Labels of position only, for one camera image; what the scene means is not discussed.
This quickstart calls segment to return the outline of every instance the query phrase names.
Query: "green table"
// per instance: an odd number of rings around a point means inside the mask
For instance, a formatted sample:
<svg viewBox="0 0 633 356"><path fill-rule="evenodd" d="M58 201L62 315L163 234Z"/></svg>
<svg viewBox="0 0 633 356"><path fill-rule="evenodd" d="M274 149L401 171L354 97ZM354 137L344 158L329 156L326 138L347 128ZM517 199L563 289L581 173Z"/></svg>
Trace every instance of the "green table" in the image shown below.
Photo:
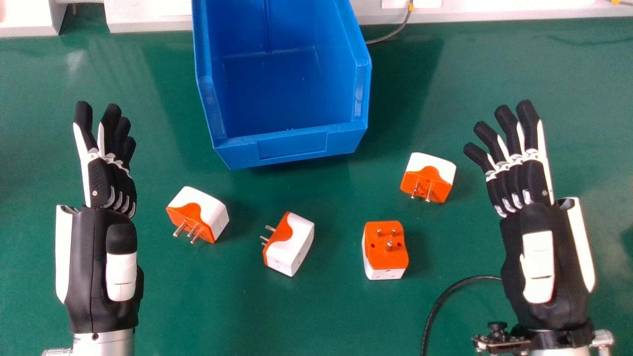
<svg viewBox="0 0 633 356"><path fill-rule="evenodd" d="M582 199L598 271L590 315L633 348L633 22L414 25L371 47L370 128L357 152L229 171L214 153L196 89L191 33L110 35L81 7L56 38L0 41L0 354L69 346L54 292L54 208L83 200L75 102L118 103L138 142L134 223L146 289L138 355L416 355L430 307L452 282L498 274L498 219L462 154L478 120L530 98L545 119L555 191ZM388 28L365 29L367 37ZM445 205L398 189L412 151L455 162ZM184 185L226 203L215 245L174 239L165 206ZM316 224L289 278L262 263L258 236L286 210ZM369 281L368 220L400 220L411 264ZM501 285L457 293L430 355L470 355L494 319L515 322Z"/></svg>

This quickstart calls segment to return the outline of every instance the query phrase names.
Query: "blue storage bin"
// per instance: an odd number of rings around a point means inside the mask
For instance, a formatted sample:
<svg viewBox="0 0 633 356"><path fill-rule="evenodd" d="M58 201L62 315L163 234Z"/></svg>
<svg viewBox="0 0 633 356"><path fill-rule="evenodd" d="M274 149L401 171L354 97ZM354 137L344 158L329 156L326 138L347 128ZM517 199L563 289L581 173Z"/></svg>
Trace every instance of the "blue storage bin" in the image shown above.
<svg viewBox="0 0 633 356"><path fill-rule="evenodd" d="M349 0L193 0L196 78L230 169L352 153L371 59Z"/></svg>

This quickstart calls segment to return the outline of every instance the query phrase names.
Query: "robotic hand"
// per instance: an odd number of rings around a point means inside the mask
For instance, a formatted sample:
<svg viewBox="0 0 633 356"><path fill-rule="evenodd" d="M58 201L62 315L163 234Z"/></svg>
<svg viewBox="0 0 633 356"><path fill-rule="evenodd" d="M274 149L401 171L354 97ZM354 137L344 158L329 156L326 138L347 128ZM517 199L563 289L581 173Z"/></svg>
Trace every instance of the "robotic hand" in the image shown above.
<svg viewBox="0 0 633 356"><path fill-rule="evenodd" d="M92 108L77 103L73 131L82 167L85 206L57 206L55 282L66 306L73 348L42 355L134 354L134 328L143 296L137 266L136 188L130 159L136 143L130 122L110 104L92 135Z"/></svg>
<svg viewBox="0 0 633 356"><path fill-rule="evenodd" d="M505 325L493 324L490 336L473 340L480 353L589 355L597 332L587 303L596 276L580 202L554 198L543 124L532 103L519 103L517 115L518 120L506 105L494 113L505 142L485 122L477 123L475 134L490 153L473 143L464 147L484 171L501 217L506 250L501 279L518 320L510 335ZM495 335L505 350L489 345ZM508 346L511 339L515 348Z"/></svg>

